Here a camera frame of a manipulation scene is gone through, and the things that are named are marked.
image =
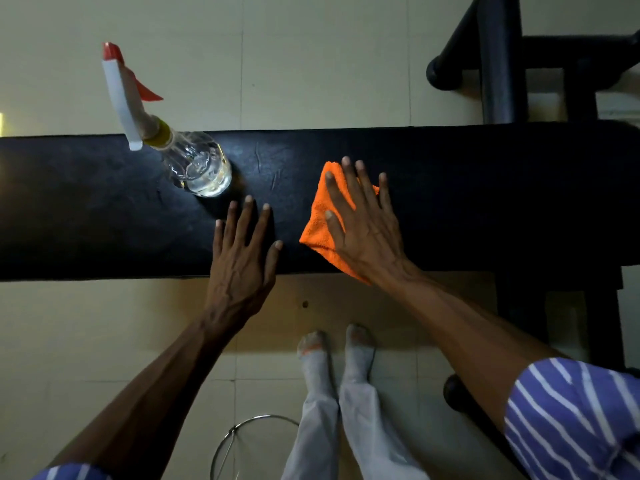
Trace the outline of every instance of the orange microfiber cloth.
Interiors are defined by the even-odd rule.
[[[347,188],[347,179],[344,177],[344,173],[342,172],[340,163],[325,163],[324,168],[322,169],[322,174],[320,175],[320,183],[318,183],[318,192],[316,192],[316,198],[311,205],[311,218],[309,219],[305,230],[300,236],[300,244],[305,244],[311,249],[320,253],[327,261],[336,266],[336,268],[340,269],[340,271],[343,271],[344,273],[347,273],[348,275],[369,284],[369,282],[364,278],[358,276],[356,272],[352,270],[349,265],[347,265],[347,263],[345,263],[345,261],[340,258],[340,256],[338,256],[338,253],[335,251],[335,243],[333,242],[333,238],[329,233],[329,228],[326,225],[324,213],[327,210],[331,210],[336,216],[338,216],[343,229],[344,224],[342,222],[342,217],[340,216],[340,214],[338,214],[338,211],[333,206],[333,202],[331,202],[329,190],[326,187],[324,175],[328,171],[330,171],[335,177],[335,181],[338,184],[340,192],[342,192],[342,195],[344,195],[351,208],[356,208],[351,199],[351,196],[349,195],[349,190]],[[375,186],[373,188],[376,191],[376,194],[378,194],[379,188]]]

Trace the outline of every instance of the forearm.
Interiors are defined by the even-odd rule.
[[[53,460],[89,463],[114,478],[130,478],[148,458],[164,470],[201,384],[236,330],[219,308],[203,314],[140,372]]]
[[[412,265],[384,288],[427,328],[476,402],[502,429],[511,389],[530,364],[560,352],[457,296]]]

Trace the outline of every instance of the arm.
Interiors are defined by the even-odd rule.
[[[476,402],[503,430],[507,401],[522,371],[562,354],[429,279],[404,255],[386,174],[380,174],[378,201],[361,161],[356,163],[357,176],[347,157],[342,167],[356,208],[328,174],[327,186],[344,224],[327,213],[338,253],[420,320]]]
[[[275,284],[280,241],[262,265],[261,244],[271,213],[263,208],[245,246],[254,202],[242,214],[231,202],[226,226],[216,222],[205,311],[53,460],[87,463],[117,480],[160,479],[200,386],[220,353],[260,311]]]

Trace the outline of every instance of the white pants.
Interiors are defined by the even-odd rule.
[[[339,410],[364,480],[428,480],[380,411],[375,387],[365,382],[343,383],[340,407],[330,395],[309,393],[282,480],[338,478]]]

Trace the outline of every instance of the hand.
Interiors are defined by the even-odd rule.
[[[264,204],[249,245],[245,245],[247,229],[253,213],[253,198],[247,196],[240,218],[236,218],[237,202],[229,205],[227,224],[216,221],[213,237],[213,263],[207,290],[206,308],[214,316],[222,316],[229,325],[238,327],[258,313],[276,282],[276,265],[282,241],[274,242],[262,261],[262,242],[271,208]]]
[[[325,175],[331,200],[340,213],[344,229],[334,213],[327,211],[326,223],[338,255],[360,276],[384,288],[391,276],[417,269],[404,255],[398,220],[391,207],[388,179],[380,174],[380,202],[362,161],[356,162],[356,177],[348,157],[342,159],[351,208],[331,172]]]

